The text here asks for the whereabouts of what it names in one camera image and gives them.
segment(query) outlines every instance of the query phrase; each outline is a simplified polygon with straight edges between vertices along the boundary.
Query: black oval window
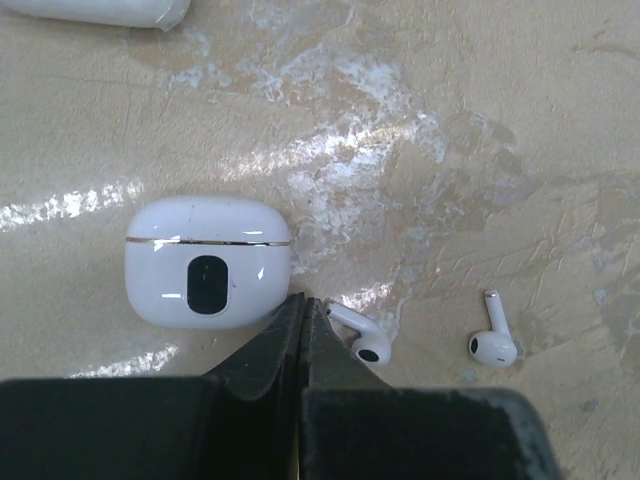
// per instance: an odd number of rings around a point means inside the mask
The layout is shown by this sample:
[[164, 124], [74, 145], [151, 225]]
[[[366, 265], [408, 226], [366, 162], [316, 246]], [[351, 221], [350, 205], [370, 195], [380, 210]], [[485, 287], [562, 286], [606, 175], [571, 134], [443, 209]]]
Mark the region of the black oval window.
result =
[[229, 269], [224, 260], [203, 255], [187, 271], [187, 304], [196, 313], [213, 315], [227, 306]]

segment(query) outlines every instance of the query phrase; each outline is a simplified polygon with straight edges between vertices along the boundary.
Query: black clamp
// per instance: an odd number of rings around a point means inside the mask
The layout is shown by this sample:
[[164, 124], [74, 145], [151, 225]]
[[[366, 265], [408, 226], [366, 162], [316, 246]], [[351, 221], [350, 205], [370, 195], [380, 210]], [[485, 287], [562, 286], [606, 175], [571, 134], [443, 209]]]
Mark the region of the black clamp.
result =
[[0, 444], [7, 480], [560, 478], [520, 394], [392, 388], [303, 294], [202, 377], [6, 381]]

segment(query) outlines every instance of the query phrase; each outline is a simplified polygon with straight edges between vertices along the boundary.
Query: earbud charging case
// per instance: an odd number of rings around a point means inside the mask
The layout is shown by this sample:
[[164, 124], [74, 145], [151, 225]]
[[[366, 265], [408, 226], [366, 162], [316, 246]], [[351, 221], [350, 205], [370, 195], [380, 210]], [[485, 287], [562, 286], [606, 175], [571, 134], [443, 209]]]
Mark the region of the earbud charging case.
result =
[[282, 216], [262, 203], [165, 198], [141, 210], [127, 231], [129, 302], [143, 319], [166, 327], [248, 325], [285, 300], [290, 244]]

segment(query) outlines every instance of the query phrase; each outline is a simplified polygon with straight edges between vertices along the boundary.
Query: white object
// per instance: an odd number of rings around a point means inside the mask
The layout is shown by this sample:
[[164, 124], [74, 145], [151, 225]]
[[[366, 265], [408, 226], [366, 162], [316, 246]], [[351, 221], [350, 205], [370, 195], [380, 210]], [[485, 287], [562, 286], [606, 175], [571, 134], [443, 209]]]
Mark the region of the white object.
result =
[[391, 360], [391, 342], [384, 330], [364, 315], [336, 302], [327, 302], [327, 316], [360, 333], [351, 351], [364, 363], [386, 365]]
[[182, 21], [191, 0], [2, 0], [2, 4], [36, 17], [166, 32]]
[[500, 294], [495, 290], [488, 290], [484, 292], [484, 301], [489, 311], [492, 331], [473, 335], [469, 340], [469, 353], [478, 362], [490, 367], [509, 367], [515, 362], [518, 349], [511, 340]]
[[169, 197], [141, 210], [126, 240], [129, 302], [156, 325], [241, 327], [270, 314], [289, 290], [291, 234], [259, 202]]

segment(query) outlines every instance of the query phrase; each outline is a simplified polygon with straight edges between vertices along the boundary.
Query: white earbud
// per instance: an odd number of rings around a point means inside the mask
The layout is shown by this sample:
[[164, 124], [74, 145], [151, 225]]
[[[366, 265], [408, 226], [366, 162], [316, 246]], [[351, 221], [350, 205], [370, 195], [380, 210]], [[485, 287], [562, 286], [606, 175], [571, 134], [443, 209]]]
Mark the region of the white earbud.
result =
[[384, 330], [370, 318], [336, 302], [327, 302], [327, 316], [360, 333], [351, 351], [364, 363], [386, 365], [391, 360], [391, 342]]
[[492, 331], [478, 332], [469, 340], [469, 353], [478, 362], [490, 367], [506, 368], [515, 362], [518, 349], [509, 333], [500, 294], [495, 290], [484, 292]]

